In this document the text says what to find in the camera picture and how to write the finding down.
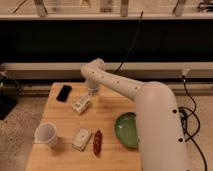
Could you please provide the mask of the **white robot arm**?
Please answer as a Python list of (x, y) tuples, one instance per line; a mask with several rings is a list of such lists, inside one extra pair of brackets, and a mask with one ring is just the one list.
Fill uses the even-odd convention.
[(90, 92), (102, 84), (134, 101), (142, 171), (190, 171), (176, 97), (167, 85), (108, 73), (100, 58), (85, 64), (81, 74)]

